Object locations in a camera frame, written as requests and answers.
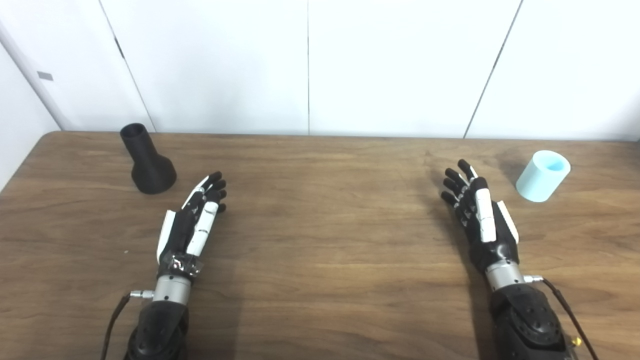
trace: cable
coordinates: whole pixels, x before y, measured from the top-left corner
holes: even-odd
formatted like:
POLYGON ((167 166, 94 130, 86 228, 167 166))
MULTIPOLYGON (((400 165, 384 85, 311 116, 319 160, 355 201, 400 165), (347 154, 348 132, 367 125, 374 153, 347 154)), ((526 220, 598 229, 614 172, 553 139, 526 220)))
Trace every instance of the cable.
POLYGON ((560 305, 562 305, 563 309, 571 318, 573 325, 578 330, 578 334, 580 334, 580 336, 584 340, 584 344, 587 346, 587 349, 589 349, 589 353, 591 354, 591 357, 593 358, 593 360, 599 360, 595 350, 593 350, 593 347, 591 346, 591 342, 587 338, 587 334, 585 334, 584 331, 582 330, 582 327, 580 326, 578 319, 576 319, 575 315, 573 314, 573 311, 571 310, 571 307, 569 306, 569 303, 567 303, 567 301, 564 299, 564 296, 562 296, 562 293, 560 292, 560 290, 558 290, 549 280, 542 279, 542 281, 545 283, 545 285, 547 285, 551 289, 551 292, 554 293, 560 305))
POLYGON ((107 349, 109 348, 109 339, 111 338, 111 330, 113 330, 113 324, 116 322, 118 315, 124 309, 124 306, 127 305, 129 299, 131 298, 131 294, 126 294, 120 299, 120 302, 113 310, 113 314, 111 315, 111 319, 109 320, 109 325, 107 326, 107 333, 104 335, 104 344, 102 345, 102 355, 100 355, 100 360, 105 360, 107 358, 107 349))

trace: light blue cup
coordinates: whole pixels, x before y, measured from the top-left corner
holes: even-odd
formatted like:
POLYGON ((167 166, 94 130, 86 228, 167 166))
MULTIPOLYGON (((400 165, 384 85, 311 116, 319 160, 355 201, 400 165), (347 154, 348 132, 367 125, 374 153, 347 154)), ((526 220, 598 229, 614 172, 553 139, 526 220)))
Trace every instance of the light blue cup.
POLYGON ((533 154, 531 161, 516 182, 516 189, 525 199, 545 202, 571 171, 564 156, 550 150, 533 154))

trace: black cylindrical object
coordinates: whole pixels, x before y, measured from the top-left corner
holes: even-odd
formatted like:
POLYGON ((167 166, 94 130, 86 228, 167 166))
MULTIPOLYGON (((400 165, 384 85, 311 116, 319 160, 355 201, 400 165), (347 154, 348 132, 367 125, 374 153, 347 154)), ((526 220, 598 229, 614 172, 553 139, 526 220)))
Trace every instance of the black cylindrical object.
POLYGON ((133 158, 131 178, 138 190, 146 194, 169 189, 177 174, 171 160, 158 154, 143 124, 129 124, 120 130, 120 137, 133 158))

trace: cable connector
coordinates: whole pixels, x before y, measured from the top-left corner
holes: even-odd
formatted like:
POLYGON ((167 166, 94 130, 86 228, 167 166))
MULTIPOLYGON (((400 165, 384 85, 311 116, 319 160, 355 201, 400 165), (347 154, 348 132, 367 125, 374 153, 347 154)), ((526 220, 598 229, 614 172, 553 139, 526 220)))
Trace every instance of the cable connector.
POLYGON ((131 297, 139 297, 143 299, 152 299, 154 298, 153 290, 134 290, 129 294, 131 297))
POLYGON ((544 281, 545 278, 540 276, 540 275, 525 275, 523 276, 524 278, 524 282, 526 282, 527 284, 530 284, 532 282, 540 282, 540 281, 544 281))

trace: white wall panel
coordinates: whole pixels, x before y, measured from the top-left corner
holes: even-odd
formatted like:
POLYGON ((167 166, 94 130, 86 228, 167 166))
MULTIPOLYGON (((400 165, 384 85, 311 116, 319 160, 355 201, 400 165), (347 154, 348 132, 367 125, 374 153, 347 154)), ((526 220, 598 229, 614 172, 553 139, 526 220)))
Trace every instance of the white wall panel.
POLYGON ((0 40, 63 129, 153 130, 98 0, 0 0, 0 40))
POLYGON ((640 138, 640 3, 525 0, 467 137, 640 138))
POLYGON ((310 0, 313 135, 461 138, 518 0, 310 0))
POLYGON ((60 130, 0 45, 0 190, 42 137, 60 130))
POLYGON ((307 134, 307 3, 103 0, 158 131, 307 134))

